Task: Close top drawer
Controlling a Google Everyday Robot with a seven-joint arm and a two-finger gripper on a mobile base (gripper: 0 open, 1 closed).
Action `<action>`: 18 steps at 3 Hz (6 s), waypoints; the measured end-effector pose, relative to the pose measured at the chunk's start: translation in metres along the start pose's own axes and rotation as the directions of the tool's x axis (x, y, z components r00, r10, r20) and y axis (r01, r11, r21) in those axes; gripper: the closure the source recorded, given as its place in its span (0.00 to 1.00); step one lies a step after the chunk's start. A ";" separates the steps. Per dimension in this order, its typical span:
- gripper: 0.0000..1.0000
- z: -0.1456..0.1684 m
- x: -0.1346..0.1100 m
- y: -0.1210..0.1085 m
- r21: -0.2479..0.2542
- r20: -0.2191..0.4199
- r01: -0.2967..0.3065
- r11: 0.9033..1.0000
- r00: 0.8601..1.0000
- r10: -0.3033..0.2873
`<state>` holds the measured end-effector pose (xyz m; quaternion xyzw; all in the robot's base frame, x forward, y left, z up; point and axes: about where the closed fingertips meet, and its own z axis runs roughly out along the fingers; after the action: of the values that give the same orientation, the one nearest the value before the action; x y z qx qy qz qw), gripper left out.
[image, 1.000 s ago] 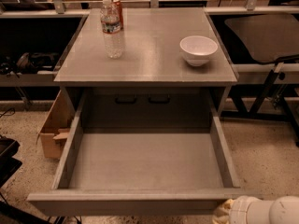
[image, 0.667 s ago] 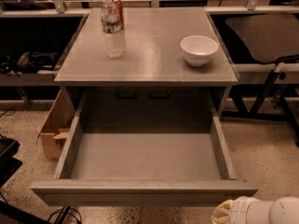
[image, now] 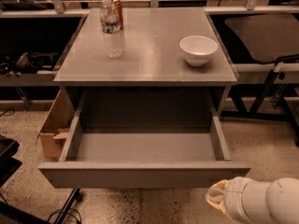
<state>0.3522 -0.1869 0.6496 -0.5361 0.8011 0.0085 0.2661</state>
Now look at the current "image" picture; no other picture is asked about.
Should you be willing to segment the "white gripper yellow padding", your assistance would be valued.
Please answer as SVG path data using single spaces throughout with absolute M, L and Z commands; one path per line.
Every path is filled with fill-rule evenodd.
M 228 215 L 224 204 L 224 194 L 229 183 L 227 179 L 221 180 L 212 185 L 206 193 L 206 201 L 215 209 L 221 210 L 224 215 Z

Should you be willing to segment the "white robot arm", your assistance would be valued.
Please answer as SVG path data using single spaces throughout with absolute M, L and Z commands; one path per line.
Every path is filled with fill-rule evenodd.
M 238 176 L 212 185 L 206 201 L 239 224 L 299 224 L 299 180 Z

